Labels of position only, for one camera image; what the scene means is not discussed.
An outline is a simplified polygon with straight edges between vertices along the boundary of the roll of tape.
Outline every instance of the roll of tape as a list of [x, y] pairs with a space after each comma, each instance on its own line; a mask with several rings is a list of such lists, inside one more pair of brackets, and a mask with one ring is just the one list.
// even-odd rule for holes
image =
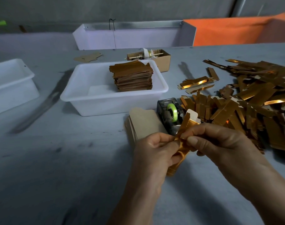
[[169, 103], [167, 105], [167, 110], [169, 110], [169, 109], [171, 109], [172, 114], [173, 114], [172, 122], [176, 122], [178, 120], [178, 111], [177, 111], [175, 104]]

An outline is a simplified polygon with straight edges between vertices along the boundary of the pile of gold cartons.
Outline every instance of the pile of gold cartons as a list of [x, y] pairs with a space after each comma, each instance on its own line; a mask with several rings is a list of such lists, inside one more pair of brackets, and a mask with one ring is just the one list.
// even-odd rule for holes
[[202, 122], [241, 131], [261, 153], [264, 153], [264, 145], [258, 133], [263, 131], [267, 132], [271, 147], [285, 151], [285, 66], [265, 61], [227, 61], [238, 65], [224, 66], [204, 60], [236, 76], [237, 83], [219, 90], [220, 97], [203, 95], [200, 91], [208, 88], [205, 84], [218, 80], [213, 68], [209, 68], [212, 78], [185, 80], [178, 86], [187, 93], [197, 92], [192, 98], [182, 96], [182, 107], [196, 111]]

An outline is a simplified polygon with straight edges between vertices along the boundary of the workbench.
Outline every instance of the workbench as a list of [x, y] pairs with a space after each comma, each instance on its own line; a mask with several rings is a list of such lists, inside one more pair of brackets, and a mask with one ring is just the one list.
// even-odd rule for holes
[[[100, 50], [94, 62], [123, 61], [141, 49]], [[169, 90], [162, 99], [186, 94], [177, 85], [185, 78], [207, 75], [210, 59], [285, 65], [285, 43], [165, 48], [170, 70], [162, 73]], [[0, 224], [105, 224], [119, 201], [132, 162], [123, 127], [128, 113], [81, 117], [69, 102], [58, 100], [24, 131], [23, 123], [47, 98], [63, 72], [80, 62], [73, 58], [92, 51], [0, 54], [0, 62], [21, 58], [34, 72], [40, 97], [0, 114]], [[215, 68], [220, 81], [202, 91], [233, 83]], [[272, 149], [265, 157], [285, 178], [285, 159]], [[154, 224], [263, 224], [244, 199], [207, 158], [190, 153], [174, 177], [167, 177], [153, 215]]]

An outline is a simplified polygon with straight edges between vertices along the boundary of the person's left hand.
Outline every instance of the person's left hand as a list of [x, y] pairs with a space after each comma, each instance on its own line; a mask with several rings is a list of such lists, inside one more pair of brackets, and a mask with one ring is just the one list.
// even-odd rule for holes
[[179, 146], [180, 142], [174, 141], [173, 136], [161, 132], [138, 141], [127, 185], [131, 185], [131, 189], [152, 188], [160, 193], [168, 167], [182, 159], [181, 156], [173, 156]]

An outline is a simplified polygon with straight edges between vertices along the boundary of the person's right hand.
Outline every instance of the person's right hand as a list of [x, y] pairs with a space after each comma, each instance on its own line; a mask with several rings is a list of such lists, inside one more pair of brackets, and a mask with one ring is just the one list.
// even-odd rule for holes
[[273, 185], [278, 174], [256, 146], [243, 133], [219, 125], [196, 125], [181, 136], [191, 151], [206, 155], [224, 177], [248, 200]]

